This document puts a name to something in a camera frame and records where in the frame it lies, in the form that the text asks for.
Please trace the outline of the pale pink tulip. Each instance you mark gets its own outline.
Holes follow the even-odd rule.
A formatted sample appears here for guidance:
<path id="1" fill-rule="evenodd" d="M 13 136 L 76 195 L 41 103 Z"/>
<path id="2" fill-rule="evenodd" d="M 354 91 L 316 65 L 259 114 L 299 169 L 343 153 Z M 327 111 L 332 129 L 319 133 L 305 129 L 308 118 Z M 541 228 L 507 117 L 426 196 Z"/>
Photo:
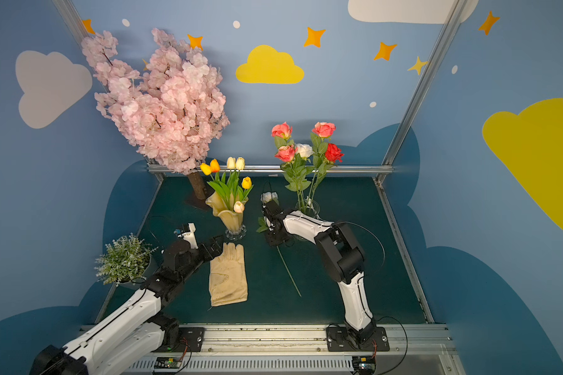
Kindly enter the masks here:
<path id="1" fill-rule="evenodd" d="M 236 213 L 243 213 L 245 211 L 245 203 L 241 201 L 236 201 L 233 206 L 233 210 Z"/>

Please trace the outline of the orange yellow tulip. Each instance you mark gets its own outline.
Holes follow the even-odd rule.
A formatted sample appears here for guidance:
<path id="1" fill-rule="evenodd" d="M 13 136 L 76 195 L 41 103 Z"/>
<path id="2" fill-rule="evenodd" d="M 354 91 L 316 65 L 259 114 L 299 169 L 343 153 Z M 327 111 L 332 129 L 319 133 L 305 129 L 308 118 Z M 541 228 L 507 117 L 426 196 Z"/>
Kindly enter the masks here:
<path id="1" fill-rule="evenodd" d="M 207 184 L 214 190 L 213 197 L 210 201 L 214 203 L 218 209 L 230 209 L 230 190 L 224 181 L 225 173 L 220 175 L 221 167 L 216 159 L 213 159 L 209 164 L 203 162 L 200 164 L 200 171 L 203 175 L 210 177 Z"/>

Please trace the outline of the white tulip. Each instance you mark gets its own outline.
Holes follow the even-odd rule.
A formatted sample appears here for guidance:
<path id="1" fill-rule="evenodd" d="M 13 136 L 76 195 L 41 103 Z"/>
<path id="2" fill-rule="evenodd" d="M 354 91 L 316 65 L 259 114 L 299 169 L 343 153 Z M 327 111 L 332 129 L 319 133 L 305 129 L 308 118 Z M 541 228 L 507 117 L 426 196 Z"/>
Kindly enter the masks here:
<path id="1" fill-rule="evenodd" d="M 235 197 L 235 192 L 236 192 L 236 188 L 235 188 L 235 179 L 236 179 L 236 158 L 234 157 L 228 157 L 227 160 L 227 169 L 228 169 L 228 179 L 227 182 L 225 184 L 226 188 L 227 188 L 227 203 L 228 203 L 228 209 L 232 210 L 235 202 L 236 202 L 236 197 Z"/>
<path id="2" fill-rule="evenodd" d="M 234 175 L 235 175 L 235 187 L 234 187 L 234 197 L 235 197 L 235 202 L 242 202 L 244 200 L 244 193 L 243 193 L 243 187 L 242 187 L 242 178 L 240 176 L 240 173 L 243 171 L 244 167 L 246 165 L 246 161 L 243 157 L 238 157 L 236 159 L 236 163 L 235 163 L 235 171 L 234 171 Z"/>

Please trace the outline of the red rose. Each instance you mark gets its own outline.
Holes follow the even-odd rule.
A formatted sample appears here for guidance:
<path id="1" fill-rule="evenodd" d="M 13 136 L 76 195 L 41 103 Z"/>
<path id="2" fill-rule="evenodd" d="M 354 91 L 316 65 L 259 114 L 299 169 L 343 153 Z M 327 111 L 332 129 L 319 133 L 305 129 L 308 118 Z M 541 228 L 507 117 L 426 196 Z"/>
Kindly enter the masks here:
<path id="1" fill-rule="evenodd" d="M 310 201 L 314 201 L 314 195 L 318 186 L 325 179 L 331 168 L 337 163 L 342 162 L 342 157 L 344 157 L 344 154 L 337 145 L 328 142 L 320 143 L 317 152 L 314 154 L 314 177 L 308 195 Z"/>

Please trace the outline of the pink rose with stem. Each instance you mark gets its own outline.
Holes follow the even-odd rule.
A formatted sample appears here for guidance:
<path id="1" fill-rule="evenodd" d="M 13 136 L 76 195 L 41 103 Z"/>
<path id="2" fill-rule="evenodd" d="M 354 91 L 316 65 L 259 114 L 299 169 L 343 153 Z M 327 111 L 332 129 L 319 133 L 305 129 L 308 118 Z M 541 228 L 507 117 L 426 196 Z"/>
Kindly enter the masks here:
<path id="1" fill-rule="evenodd" d="M 314 178 L 311 183 L 311 189 L 309 190 L 308 198 L 314 201 L 314 195 L 317 187 L 325 178 L 327 170 L 334 164 L 334 162 L 329 162 L 325 154 L 328 150 L 327 140 L 333 136 L 336 131 L 336 125 L 333 123 L 317 122 L 314 125 L 314 129 L 311 133 L 313 154 L 313 166 L 314 166 Z"/>

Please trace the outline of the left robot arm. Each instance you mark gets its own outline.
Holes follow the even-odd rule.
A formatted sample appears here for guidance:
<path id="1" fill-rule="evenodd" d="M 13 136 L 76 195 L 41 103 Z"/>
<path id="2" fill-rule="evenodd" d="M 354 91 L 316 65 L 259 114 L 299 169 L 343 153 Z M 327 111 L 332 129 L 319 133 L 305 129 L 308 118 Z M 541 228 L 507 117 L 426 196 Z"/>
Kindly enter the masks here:
<path id="1" fill-rule="evenodd" d="M 142 356 L 181 341 L 179 323 L 162 309 L 182 292 L 197 270 L 223 253 L 224 237 L 197 244 L 192 234 L 164 250 L 160 268 L 128 301 L 62 348 L 50 345 L 31 374 L 121 374 Z"/>

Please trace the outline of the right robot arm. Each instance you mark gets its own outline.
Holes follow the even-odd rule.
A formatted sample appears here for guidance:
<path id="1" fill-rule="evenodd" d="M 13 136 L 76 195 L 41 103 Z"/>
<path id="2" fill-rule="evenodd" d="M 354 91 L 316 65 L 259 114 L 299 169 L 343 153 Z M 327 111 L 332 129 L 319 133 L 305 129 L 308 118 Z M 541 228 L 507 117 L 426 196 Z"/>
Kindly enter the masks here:
<path id="1" fill-rule="evenodd" d="M 345 324 L 353 345 L 375 333 L 376 323 L 364 288 L 364 251 L 347 223 L 328 222 L 295 209 L 283 210 L 276 201 L 262 205 L 265 237 L 271 246 L 298 236 L 315 244 L 328 276 L 339 285 Z"/>

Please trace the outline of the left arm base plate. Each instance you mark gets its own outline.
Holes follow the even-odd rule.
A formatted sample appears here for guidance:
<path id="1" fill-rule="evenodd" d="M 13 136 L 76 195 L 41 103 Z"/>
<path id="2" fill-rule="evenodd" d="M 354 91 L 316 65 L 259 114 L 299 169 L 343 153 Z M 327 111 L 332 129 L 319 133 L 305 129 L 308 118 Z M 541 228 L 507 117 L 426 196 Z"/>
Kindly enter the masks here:
<path id="1" fill-rule="evenodd" d="M 205 333 L 206 329 L 204 327 L 180 326 L 178 328 L 178 336 L 172 344 L 167 346 L 167 351 L 179 353 L 188 350 L 192 353 L 200 353 Z"/>

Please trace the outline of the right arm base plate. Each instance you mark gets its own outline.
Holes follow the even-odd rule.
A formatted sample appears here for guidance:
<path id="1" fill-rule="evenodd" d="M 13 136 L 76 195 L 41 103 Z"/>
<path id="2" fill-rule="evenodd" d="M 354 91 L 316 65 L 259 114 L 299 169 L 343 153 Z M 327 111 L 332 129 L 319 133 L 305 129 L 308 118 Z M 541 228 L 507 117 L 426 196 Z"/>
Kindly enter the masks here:
<path id="1" fill-rule="evenodd" d="M 344 326 L 328 325 L 325 328 L 326 343 L 330 352 L 389 352 L 389 337 L 383 327 L 377 327 L 372 336 L 359 340 Z"/>

